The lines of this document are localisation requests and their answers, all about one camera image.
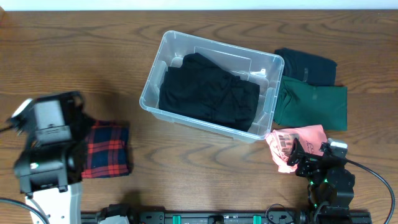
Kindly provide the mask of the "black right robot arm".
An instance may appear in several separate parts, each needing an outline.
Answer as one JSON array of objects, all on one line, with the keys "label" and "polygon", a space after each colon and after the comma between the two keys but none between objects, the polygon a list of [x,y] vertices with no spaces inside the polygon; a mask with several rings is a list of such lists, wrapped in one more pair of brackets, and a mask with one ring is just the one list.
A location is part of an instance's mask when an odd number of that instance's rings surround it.
[{"label": "black right robot arm", "polygon": [[355,176],[345,169],[348,145],[332,138],[321,143],[322,155],[305,152],[295,138],[287,161],[296,166],[295,175],[308,180],[308,202],[314,209],[349,209],[354,197]]}]

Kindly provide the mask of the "clear plastic storage bin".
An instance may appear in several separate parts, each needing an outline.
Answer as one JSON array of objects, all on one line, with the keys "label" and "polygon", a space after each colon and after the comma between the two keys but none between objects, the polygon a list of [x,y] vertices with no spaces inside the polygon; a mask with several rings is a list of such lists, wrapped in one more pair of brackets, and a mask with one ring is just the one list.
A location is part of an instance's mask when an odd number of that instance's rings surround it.
[{"label": "clear plastic storage bin", "polygon": [[[223,70],[260,86],[256,117],[248,131],[231,129],[159,109],[160,87],[166,71],[169,67],[181,67],[184,56],[194,53],[199,53]],[[254,143],[264,140],[271,131],[283,70],[284,59],[279,55],[169,30],[162,37],[139,104],[157,119]]]}]

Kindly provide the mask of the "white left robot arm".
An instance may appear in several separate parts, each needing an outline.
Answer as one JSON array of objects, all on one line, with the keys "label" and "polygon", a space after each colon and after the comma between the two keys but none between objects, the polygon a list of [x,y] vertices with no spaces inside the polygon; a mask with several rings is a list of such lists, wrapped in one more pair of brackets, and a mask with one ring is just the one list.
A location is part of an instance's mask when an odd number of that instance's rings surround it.
[{"label": "white left robot arm", "polygon": [[9,119],[27,134],[14,173],[34,223],[81,223],[85,139],[93,125],[84,105],[79,91],[29,98]]}]

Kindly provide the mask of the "black garment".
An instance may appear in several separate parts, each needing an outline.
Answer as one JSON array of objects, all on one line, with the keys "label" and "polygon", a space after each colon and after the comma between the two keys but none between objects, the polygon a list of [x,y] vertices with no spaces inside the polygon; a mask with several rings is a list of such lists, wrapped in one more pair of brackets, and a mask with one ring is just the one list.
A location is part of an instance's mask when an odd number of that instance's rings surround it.
[{"label": "black garment", "polygon": [[240,131],[249,131],[260,86],[235,76],[199,53],[169,67],[160,87],[159,109]]}]

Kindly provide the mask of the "red navy plaid shirt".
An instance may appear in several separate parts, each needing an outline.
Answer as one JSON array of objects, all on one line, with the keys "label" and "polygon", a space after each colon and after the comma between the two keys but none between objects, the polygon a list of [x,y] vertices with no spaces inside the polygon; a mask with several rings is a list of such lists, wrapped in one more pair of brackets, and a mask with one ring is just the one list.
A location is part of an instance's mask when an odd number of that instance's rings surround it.
[{"label": "red navy plaid shirt", "polygon": [[131,172],[129,128],[117,121],[95,120],[86,137],[84,179],[127,176]]}]

